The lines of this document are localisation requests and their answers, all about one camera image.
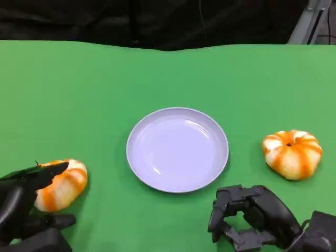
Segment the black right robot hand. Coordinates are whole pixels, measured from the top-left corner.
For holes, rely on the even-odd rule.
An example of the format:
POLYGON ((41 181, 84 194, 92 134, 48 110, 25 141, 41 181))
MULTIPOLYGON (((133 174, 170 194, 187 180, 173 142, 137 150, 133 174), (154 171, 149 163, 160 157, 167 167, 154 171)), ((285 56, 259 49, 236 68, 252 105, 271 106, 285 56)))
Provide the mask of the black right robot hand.
POLYGON ((213 242, 224 236, 236 251, 259 251, 263 245, 287 249, 303 232, 290 209, 263 185, 219 188, 207 230, 213 242), (243 213, 250 229, 237 231, 225 221, 238 212, 243 213))

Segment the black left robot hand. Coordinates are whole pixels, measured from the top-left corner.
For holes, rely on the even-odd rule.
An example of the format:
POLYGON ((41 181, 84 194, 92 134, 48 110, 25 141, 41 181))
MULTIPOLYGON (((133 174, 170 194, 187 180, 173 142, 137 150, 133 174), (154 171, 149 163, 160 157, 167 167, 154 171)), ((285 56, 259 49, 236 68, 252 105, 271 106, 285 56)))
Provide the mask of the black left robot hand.
POLYGON ((1 251, 71 251, 61 230, 76 223, 73 214, 32 215, 37 190, 52 184, 68 162, 41 165, 1 177, 1 251))

